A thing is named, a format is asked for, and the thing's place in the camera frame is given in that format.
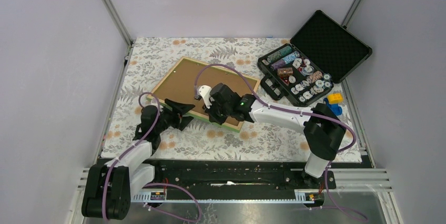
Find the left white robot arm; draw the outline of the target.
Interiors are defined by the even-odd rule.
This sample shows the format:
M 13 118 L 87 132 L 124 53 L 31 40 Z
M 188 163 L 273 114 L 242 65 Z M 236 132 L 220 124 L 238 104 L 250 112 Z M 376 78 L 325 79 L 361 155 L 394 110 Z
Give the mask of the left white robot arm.
M 107 162 L 97 162 L 88 171 L 81 213 L 84 217 L 124 219 L 131 199 L 144 185 L 156 188 L 163 174 L 145 163 L 160 145 L 160 135 L 169 128 L 184 130 L 193 120 L 186 114 L 195 105 L 169 99 L 161 105 L 157 98 L 141 107 L 140 123 L 130 146 Z

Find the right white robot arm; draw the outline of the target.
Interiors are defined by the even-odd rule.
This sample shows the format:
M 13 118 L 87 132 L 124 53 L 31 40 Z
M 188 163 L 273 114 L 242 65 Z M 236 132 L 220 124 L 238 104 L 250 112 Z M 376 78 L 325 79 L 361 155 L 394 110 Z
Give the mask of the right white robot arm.
M 334 161 L 346 133 L 346 127 L 325 105 L 294 107 L 268 104 L 253 94 L 239 96 L 223 83 L 215 87 L 201 85 L 196 96 L 204 101 L 209 121 L 222 125 L 229 117 L 236 121 L 267 123 L 302 133 L 310 148 L 310 156 L 302 173 L 302 183 L 315 188 L 322 175 Z

